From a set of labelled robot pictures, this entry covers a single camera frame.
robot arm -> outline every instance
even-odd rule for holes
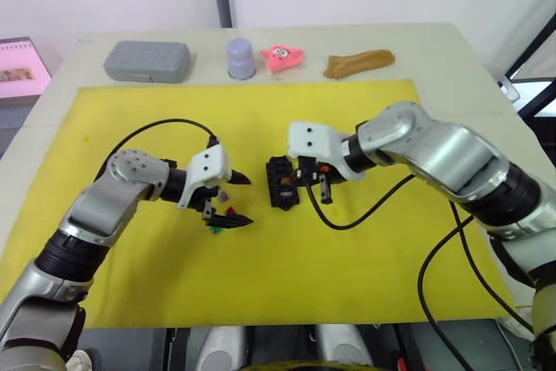
[[[136,149],[115,153],[103,174],[74,201],[40,255],[29,262],[0,306],[0,369],[65,370],[85,321],[78,302],[141,200],[195,209],[210,226],[252,221],[217,215],[216,185],[250,184],[229,166],[221,144],[193,156],[185,170]]]
[[[406,164],[471,213],[488,231],[510,275],[535,287],[533,358],[556,351],[556,191],[534,179],[479,134],[431,119],[416,103],[396,103],[344,135],[319,123],[292,123],[288,154],[297,176],[321,185],[356,181],[377,165]]]

pink starfish toy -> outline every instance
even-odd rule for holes
[[[303,50],[286,47],[284,45],[271,45],[268,50],[261,51],[267,60],[267,67],[271,71],[280,71],[295,67],[303,61]]]

small colored toy piece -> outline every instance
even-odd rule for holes
[[[219,202],[226,202],[227,200],[229,200],[228,193],[226,193],[225,191],[221,191],[220,194],[218,195],[218,201]]]
[[[261,51],[261,55],[267,60],[267,67],[271,71],[289,69],[303,61],[303,50],[280,44],[271,45],[268,50]]]

